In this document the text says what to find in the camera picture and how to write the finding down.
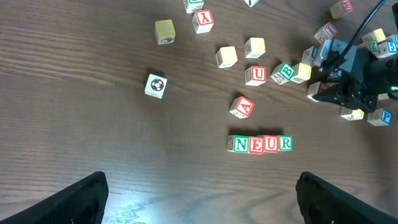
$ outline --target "yellow block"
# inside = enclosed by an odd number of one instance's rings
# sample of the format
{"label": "yellow block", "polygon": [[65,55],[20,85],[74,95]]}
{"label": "yellow block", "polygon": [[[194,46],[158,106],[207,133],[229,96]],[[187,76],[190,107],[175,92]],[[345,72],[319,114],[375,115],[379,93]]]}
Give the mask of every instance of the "yellow block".
{"label": "yellow block", "polygon": [[175,29],[171,19],[156,21],[155,27],[159,37],[175,36]]}
{"label": "yellow block", "polygon": [[383,40],[386,39],[386,36],[384,35],[383,29],[377,29],[374,31],[374,35],[376,36],[377,42],[382,42]]}
{"label": "yellow block", "polygon": [[311,66],[300,62],[294,65],[293,69],[295,70],[295,75],[290,79],[290,81],[302,83],[311,78]]}

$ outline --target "letter block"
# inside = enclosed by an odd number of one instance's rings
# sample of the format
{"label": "letter block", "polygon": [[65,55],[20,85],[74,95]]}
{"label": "letter block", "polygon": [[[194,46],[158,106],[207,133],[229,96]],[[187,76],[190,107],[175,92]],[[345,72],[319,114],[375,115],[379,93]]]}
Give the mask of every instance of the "letter block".
{"label": "letter block", "polygon": [[174,43],[175,30],[173,21],[171,19],[155,22],[155,35],[157,44],[171,44]]}
{"label": "letter block", "polygon": [[337,28],[331,22],[328,22],[326,25],[318,29],[314,37],[319,41],[319,43],[323,44],[326,40],[334,39],[337,34]]}
{"label": "letter block", "polygon": [[339,19],[347,15],[354,10],[351,1],[349,0],[339,0],[334,6],[330,8],[331,16],[334,19]]}
{"label": "letter block", "polygon": [[239,97],[232,103],[229,112],[238,118],[248,118],[254,108],[254,103],[246,97]]}
{"label": "letter block", "polygon": [[214,25],[213,15],[210,9],[196,11],[193,16],[192,23],[197,34],[210,32]]}
{"label": "letter block", "polygon": [[374,126],[390,126],[392,118],[392,113],[386,109],[378,109],[368,114],[368,122]]}
{"label": "letter block", "polygon": [[259,86],[267,81],[267,69],[262,66],[251,66],[245,71],[246,85]]}
{"label": "letter block", "polygon": [[280,85],[289,82],[293,76],[294,68],[292,68],[287,62],[278,65],[271,74],[271,78]]}

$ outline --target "white block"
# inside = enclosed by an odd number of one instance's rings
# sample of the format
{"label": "white block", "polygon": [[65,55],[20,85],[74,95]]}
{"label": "white block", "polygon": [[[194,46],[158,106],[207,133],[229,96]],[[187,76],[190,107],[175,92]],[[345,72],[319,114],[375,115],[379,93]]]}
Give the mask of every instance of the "white block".
{"label": "white block", "polygon": [[147,85],[145,86],[145,94],[162,99],[164,90],[166,89],[167,79],[150,74]]}
{"label": "white block", "polygon": [[345,107],[341,107],[340,116],[348,121],[362,120],[365,113],[361,110],[351,110]]}
{"label": "white block", "polygon": [[196,11],[193,15],[192,23],[197,34],[210,32],[214,25],[213,15],[210,9]]}
{"label": "white block", "polygon": [[337,28],[331,22],[328,22],[323,27],[318,29],[314,37],[317,41],[319,41],[319,43],[323,44],[326,40],[334,39],[337,34]]}
{"label": "white block", "polygon": [[248,6],[253,7],[253,5],[257,4],[260,0],[244,0]]}
{"label": "white block", "polygon": [[393,115],[386,109],[378,109],[368,114],[368,122],[374,126],[389,126],[392,124]]}
{"label": "white block", "polygon": [[306,65],[309,65],[311,67],[314,67],[314,61],[317,57],[319,47],[318,46],[312,46],[309,49],[307,49],[303,53],[303,57],[301,58],[301,62],[303,62]]}
{"label": "white block", "polygon": [[222,47],[216,54],[218,68],[232,67],[237,61],[235,47]]}
{"label": "white block", "polygon": [[259,58],[266,52],[264,38],[252,37],[244,44],[244,55],[246,58]]}
{"label": "white block", "polygon": [[349,0],[339,0],[334,6],[330,8],[330,13],[334,19],[338,19],[344,17],[353,10],[353,5]]}
{"label": "white block", "polygon": [[194,13],[202,9],[205,0],[184,0],[184,6],[187,13]]}
{"label": "white block", "polygon": [[245,73],[246,85],[259,86],[267,81],[267,69],[262,66],[251,66]]}

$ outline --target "wooden block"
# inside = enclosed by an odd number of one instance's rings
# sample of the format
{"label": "wooden block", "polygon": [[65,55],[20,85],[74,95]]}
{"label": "wooden block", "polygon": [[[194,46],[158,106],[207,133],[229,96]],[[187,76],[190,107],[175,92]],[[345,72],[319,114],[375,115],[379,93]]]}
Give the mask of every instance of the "wooden block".
{"label": "wooden block", "polygon": [[232,103],[229,112],[238,118],[248,118],[254,108],[254,103],[246,97],[239,97]]}
{"label": "wooden block", "polygon": [[157,44],[159,45],[174,43],[175,30],[173,26],[173,21],[171,21],[171,19],[156,21],[155,35]]}
{"label": "wooden block", "polygon": [[378,96],[378,100],[388,100],[389,97],[387,95],[387,93],[383,93],[383,94],[379,94]]}
{"label": "wooden block", "polygon": [[362,120],[365,113],[361,110],[351,110],[345,107],[341,107],[340,116],[348,121]]}
{"label": "wooden block", "polygon": [[337,34],[337,28],[331,22],[328,22],[326,25],[318,29],[314,37],[319,41],[319,43],[323,44],[325,40],[334,39]]}
{"label": "wooden block", "polygon": [[319,51],[319,47],[318,46],[312,46],[309,49],[307,49],[304,53],[303,53],[303,57],[301,58],[301,62],[303,62],[306,65],[309,65],[311,67],[314,67],[314,61],[317,57]]}
{"label": "wooden block", "polygon": [[227,150],[229,152],[249,153],[249,137],[228,136]]}
{"label": "wooden block", "polygon": [[323,90],[327,90],[328,88],[329,86],[321,81],[311,84],[308,88],[307,97],[315,102],[319,102],[318,100],[314,100],[312,96],[322,92]]}
{"label": "wooden block", "polygon": [[295,73],[290,81],[295,83],[303,83],[311,78],[311,66],[300,62],[294,65],[293,69]]}
{"label": "wooden block", "polygon": [[267,81],[267,69],[262,66],[251,66],[245,73],[246,85],[259,86]]}
{"label": "wooden block", "polygon": [[368,122],[374,126],[390,126],[392,118],[392,113],[386,109],[378,109],[368,114]]}
{"label": "wooden block", "polygon": [[386,36],[384,35],[383,29],[377,29],[362,36],[362,41],[364,43],[370,40],[376,40],[378,43],[380,43],[385,39]]}
{"label": "wooden block", "polygon": [[145,86],[145,94],[162,99],[164,90],[166,89],[167,79],[150,74],[147,85]]}
{"label": "wooden block", "polygon": [[266,52],[264,38],[252,37],[244,44],[244,55],[246,58],[259,58]]}
{"label": "wooden block", "polygon": [[331,16],[334,19],[339,19],[346,16],[348,13],[354,10],[351,1],[349,0],[339,0],[334,6],[330,8]]}
{"label": "wooden block", "polygon": [[193,15],[192,23],[197,34],[210,32],[214,25],[213,15],[210,9],[196,11]]}
{"label": "wooden block", "polygon": [[216,54],[218,68],[232,67],[237,61],[235,47],[222,47]]}
{"label": "wooden block", "polygon": [[257,4],[260,0],[244,0],[248,6],[253,7],[253,5]]}
{"label": "wooden block", "polygon": [[386,58],[396,53],[398,53],[398,49],[394,41],[386,41],[379,44],[379,51],[374,52],[377,58]]}
{"label": "wooden block", "polygon": [[184,6],[187,13],[194,13],[202,9],[205,0],[184,0]]}
{"label": "wooden block", "polygon": [[293,136],[279,136],[279,151],[293,151]]}
{"label": "wooden block", "polygon": [[287,62],[284,62],[274,69],[271,74],[271,78],[276,83],[283,85],[289,82],[293,75],[294,69]]}
{"label": "wooden block", "polygon": [[264,152],[278,153],[279,152],[279,136],[258,136],[264,138]]}

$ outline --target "wood grain surface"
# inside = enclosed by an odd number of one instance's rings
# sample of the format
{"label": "wood grain surface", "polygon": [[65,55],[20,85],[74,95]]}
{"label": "wood grain surface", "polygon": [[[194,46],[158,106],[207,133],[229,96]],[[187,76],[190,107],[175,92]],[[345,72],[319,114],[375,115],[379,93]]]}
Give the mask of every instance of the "wood grain surface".
{"label": "wood grain surface", "polygon": [[[353,0],[333,21],[335,0],[206,0],[215,25],[196,35],[182,0],[0,1],[0,220],[97,170],[109,224],[303,223],[295,183],[306,170],[398,216],[397,119],[349,122],[308,100],[308,83],[269,78],[317,44],[328,21],[349,41],[377,2]],[[394,3],[365,32],[396,33]],[[156,43],[163,19],[174,44]],[[260,59],[244,58],[250,37],[266,40]],[[239,60],[218,69],[215,53],[229,45]],[[244,84],[251,65],[267,67],[266,84]],[[162,100],[144,94],[151,71],[169,80]],[[256,104],[248,119],[228,112],[240,95]],[[397,115],[394,100],[380,106]],[[233,154],[229,134],[292,135],[294,152]]]}

